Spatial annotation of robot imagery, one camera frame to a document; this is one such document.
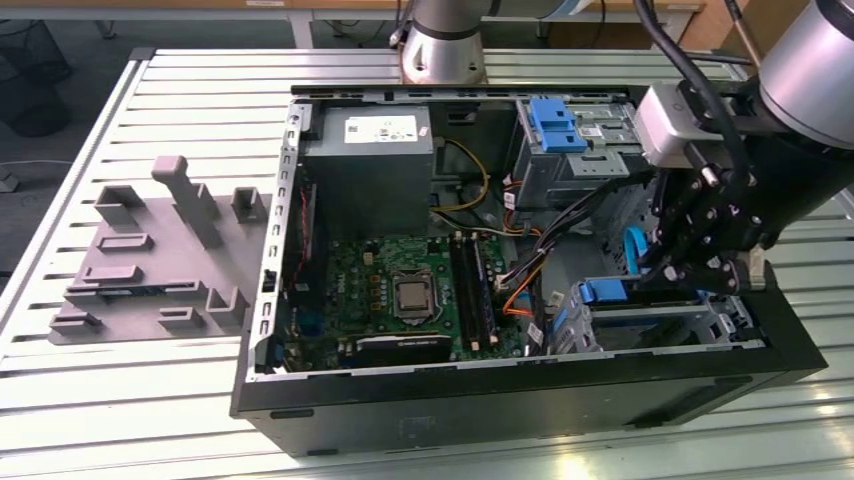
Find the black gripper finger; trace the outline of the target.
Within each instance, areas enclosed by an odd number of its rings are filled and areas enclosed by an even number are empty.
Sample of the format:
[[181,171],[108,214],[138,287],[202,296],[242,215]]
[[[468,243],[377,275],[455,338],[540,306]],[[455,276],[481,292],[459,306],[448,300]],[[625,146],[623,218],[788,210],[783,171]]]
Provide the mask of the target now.
[[665,267],[665,280],[687,289],[726,295],[764,291],[768,287],[766,250],[724,252],[704,263]]
[[656,225],[648,248],[637,260],[640,289],[709,292],[704,267],[689,253],[705,222],[699,209],[711,187],[692,170],[660,169],[655,180],[651,213]]

